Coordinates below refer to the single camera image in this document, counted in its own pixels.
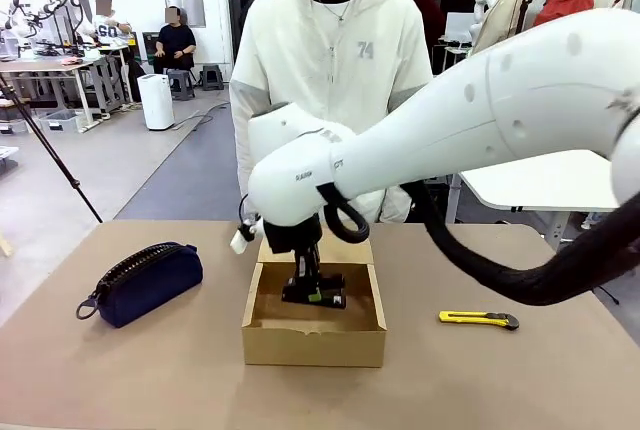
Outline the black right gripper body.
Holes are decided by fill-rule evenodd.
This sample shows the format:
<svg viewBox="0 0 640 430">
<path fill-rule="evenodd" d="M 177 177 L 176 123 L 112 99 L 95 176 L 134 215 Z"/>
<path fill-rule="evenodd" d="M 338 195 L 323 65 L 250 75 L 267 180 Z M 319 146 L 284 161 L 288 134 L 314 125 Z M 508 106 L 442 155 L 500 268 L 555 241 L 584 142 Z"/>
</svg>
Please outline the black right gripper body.
<svg viewBox="0 0 640 430">
<path fill-rule="evenodd" d="M 322 227 L 318 214 L 294 226 L 279 226 L 265 221 L 265 237 L 274 254 L 305 252 L 315 247 L 322 238 Z"/>
</svg>

